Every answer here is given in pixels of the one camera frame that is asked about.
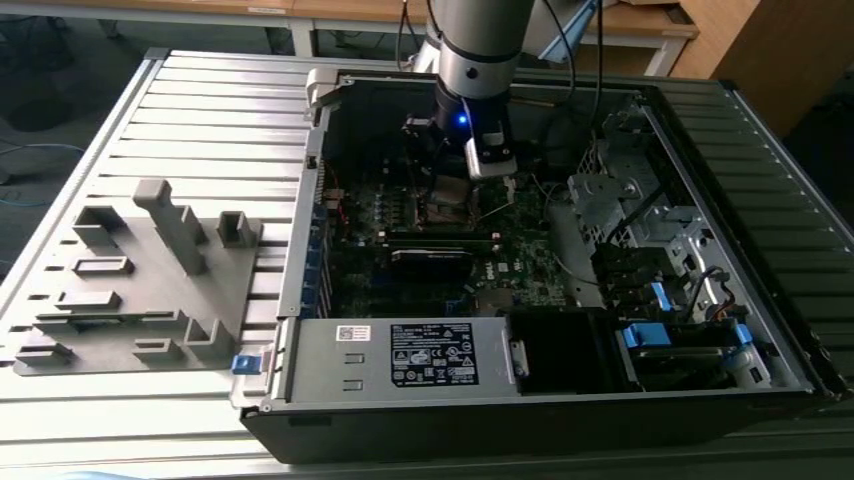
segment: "open computer chassis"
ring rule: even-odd
[[[567,151],[520,147],[520,174],[473,185],[413,120],[431,76],[312,79],[266,396],[241,412],[280,461],[684,445],[847,394],[655,86],[607,82],[603,138],[568,125]],[[513,85],[517,139],[567,89]],[[401,125],[399,149],[359,148]]]

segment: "slotted aluminum surface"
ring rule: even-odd
[[[324,65],[393,69],[385,62],[197,52],[146,59],[0,286],[0,299],[25,295],[17,291],[18,280],[61,261],[42,252],[61,252],[57,244],[73,239],[68,223],[78,206],[102,202],[133,209],[130,186],[138,178],[161,177],[197,216],[240,209],[265,222],[241,341],[266,342],[308,128],[303,87],[308,71]],[[555,78],[560,73],[523,75]],[[732,93],[711,82],[625,80],[653,83],[664,92],[835,363],[854,376],[847,232]],[[0,321],[0,331],[9,330],[0,341],[0,361],[12,358],[24,329],[13,318]],[[759,466],[780,456],[854,453],[854,409],[842,404],[697,447],[560,459],[297,468],[280,465],[244,430],[228,402],[229,389],[225,371],[20,378],[0,367],[0,478],[80,470],[145,478],[376,478],[603,466],[631,467],[636,474],[639,464],[657,477],[683,478],[687,470],[673,471],[673,465],[718,462],[704,470],[716,478],[731,468],[723,462]],[[651,470],[659,465],[668,469]]]

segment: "power supply label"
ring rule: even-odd
[[[392,325],[391,381],[397,387],[477,385],[471,323]]]

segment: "white sticker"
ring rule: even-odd
[[[339,325],[335,332],[335,340],[339,342],[369,342],[369,325]]]
[[[284,8],[261,8],[246,7],[249,13],[270,13],[273,15],[284,15]]]

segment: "motherboard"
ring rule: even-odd
[[[559,185],[529,172],[473,184],[461,157],[427,167],[396,136],[325,167],[332,315],[492,316],[575,303],[544,215]]]

